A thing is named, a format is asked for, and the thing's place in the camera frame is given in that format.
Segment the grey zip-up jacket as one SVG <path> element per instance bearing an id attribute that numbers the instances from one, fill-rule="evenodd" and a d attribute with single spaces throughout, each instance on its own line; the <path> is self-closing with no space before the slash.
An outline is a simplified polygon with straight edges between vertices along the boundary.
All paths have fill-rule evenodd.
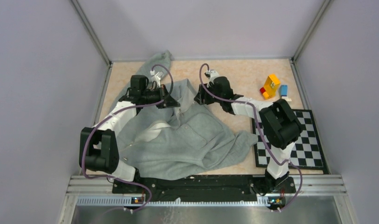
<path id="1" fill-rule="evenodd" d="M 175 81 L 172 97 L 180 107 L 142 108 L 117 135 L 121 161 L 142 177 L 177 180 L 245 160 L 255 134 L 233 133 L 207 107 L 194 102 L 188 79 Z"/>

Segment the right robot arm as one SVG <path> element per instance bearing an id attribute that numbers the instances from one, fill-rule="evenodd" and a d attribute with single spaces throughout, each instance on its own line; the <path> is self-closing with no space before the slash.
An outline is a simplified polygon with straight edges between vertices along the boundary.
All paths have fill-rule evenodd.
<path id="1" fill-rule="evenodd" d="M 194 100 L 200 105 L 218 103 L 233 115 L 245 115 L 256 122 L 259 137 L 270 154 L 265 177 L 253 189 L 260 195 L 278 192 L 289 177 L 291 152 L 303 127 L 288 102 L 279 99 L 273 103 L 257 101 L 235 94 L 225 76 L 206 74 Z"/>

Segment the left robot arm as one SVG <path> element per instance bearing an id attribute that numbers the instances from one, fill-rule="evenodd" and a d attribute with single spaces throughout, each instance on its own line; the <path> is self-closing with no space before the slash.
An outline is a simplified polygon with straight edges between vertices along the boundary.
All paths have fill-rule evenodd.
<path id="1" fill-rule="evenodd" d="M 87 170 L 101 171 L 101 177 L 123 182 L 130 193 L 139 191 L 141 180 L 136 168 L 119 158 L 117 135 L 138 112 L 149 106 L 158 109 L 178 107 L 172 89 L 161 84 L 162 72 L 151 73 L 151 78 L 133 75 L 127 92 L 118 99 L 113 110 L 93 127 L 85 127 L 80 134 L 79 165 Z"/>

